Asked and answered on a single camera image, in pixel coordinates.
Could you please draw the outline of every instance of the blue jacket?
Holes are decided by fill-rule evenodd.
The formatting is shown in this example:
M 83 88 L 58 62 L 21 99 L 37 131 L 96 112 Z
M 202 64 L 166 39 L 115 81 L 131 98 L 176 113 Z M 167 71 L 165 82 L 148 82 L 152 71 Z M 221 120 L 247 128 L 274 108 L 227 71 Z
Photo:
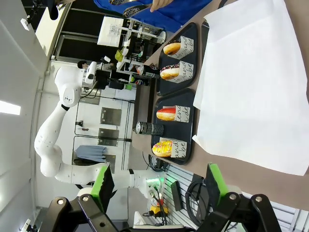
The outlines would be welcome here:
M 94 0 L 94 2 L 100 8 L 122 14 L 130 6 L 152 3 L 152 0 L 138 0 L 119 6 L 111 5 L 108 0 Z M 171 4 L 153 13 L 150 9 L 146 9 L 133 18 L 167 31 L 176 32 L 210 2 L 211 0 L 174 0 Z

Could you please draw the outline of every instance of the table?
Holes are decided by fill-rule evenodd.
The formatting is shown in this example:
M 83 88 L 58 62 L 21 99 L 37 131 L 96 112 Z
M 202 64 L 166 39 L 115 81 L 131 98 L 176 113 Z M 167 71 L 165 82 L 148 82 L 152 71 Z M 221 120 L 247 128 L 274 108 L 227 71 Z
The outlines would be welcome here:
M 309 1 L 285 0 L 285 2 L 301 49 L 302 57 L 307 71 L 307 77 L 309 77 Z M 199 35 L 201 24 L 203 22 L 203 16 L 216 10 L 219 3 L 220 0 L 213 0 L 189 21 L 197 23 Z M 157 64 L 162 47 L 158 49 L 146 61 L 145 64 Z M 197 88 L 200 68 L 202 64 L 201 54 L 199 54 L 198 59 L 199 68 L 197 69 L 197 77 L 195 78 L 193 84 L 189 87 L 194 91 Z M 157 94 L 153 93 L 153 89 L 149 87 L 138 86 L 137 101 L 134 112 L 135 121 L 146 121 L 147 119 L 152 118 L 154 104 L 158 98 L 159 97 Z M 197 131 L 198 120 L 199 110 L 196 110 L 196 126 L 194 128 L 194 133 Z M 150 144 L 151 136 L 137 135 L 133 133 L 132 145 L 136 149 L 143 151 L 144 154 L 152 154 Z M 242 191 L 250 194 L 263 193 L 267 195 L 271 201 L 277 203 L 299 209 L 309 210 L 308 170 L 304 176 L 284 174 L 237 159 L 208 154 L 195 143 L 193 143 L 190 161 L 181 167 L 198 175 L 205 176 L 207 163 L 209 162 L 217 163 L 219 165 L 225 182 L 228 185 L 238 186 Z

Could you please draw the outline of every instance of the screw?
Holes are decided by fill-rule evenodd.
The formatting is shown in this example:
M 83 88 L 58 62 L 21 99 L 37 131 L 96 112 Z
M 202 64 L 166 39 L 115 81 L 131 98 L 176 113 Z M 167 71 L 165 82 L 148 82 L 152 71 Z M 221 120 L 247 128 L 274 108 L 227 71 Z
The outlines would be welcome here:
M 235 195 L 235 194 L 231 194 L 231 195 L 230 195 L 230 199 L 231 199 L 231 200 L 235 200 L 235 199 L 236 199 L 236 195 Z
M 255 199 L 257 202 L 261 202 L 262 201 L 262 198 L 261 197 L 256 197 Z

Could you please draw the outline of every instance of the white box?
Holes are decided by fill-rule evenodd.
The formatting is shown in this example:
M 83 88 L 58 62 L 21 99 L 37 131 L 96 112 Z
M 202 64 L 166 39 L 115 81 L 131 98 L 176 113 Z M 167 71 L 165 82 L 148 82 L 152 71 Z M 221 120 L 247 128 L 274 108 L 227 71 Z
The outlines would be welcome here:
M 190 80 L 193 77 L 193 68 L 194 68 L 193 64 L 180 61 L 179 62 L 179 75 L 167 81 L 171 81 L 174 83 L 180 83 L 183 81 Z
M 189 122 L 190 119 L 190 107 L 175 105 L 175 106 L 163 106 L 163 109 L 176 108 L 176 115 L 174 121 L 177 122 Z
M 180 49 L 174 55 L 168 55 L 169 57 L 173 57 L 175 59 L 181 59 L 186 55 L 189 55 L 194 51 L 194 40 L 188 37 L 181 36 L 180 37 Z
M 187 153 L 187 142 L 169 139 L 169 138 L 160 138 L 160 142 L 163 141 L 172 141 L 172 158 L 185 158 Z

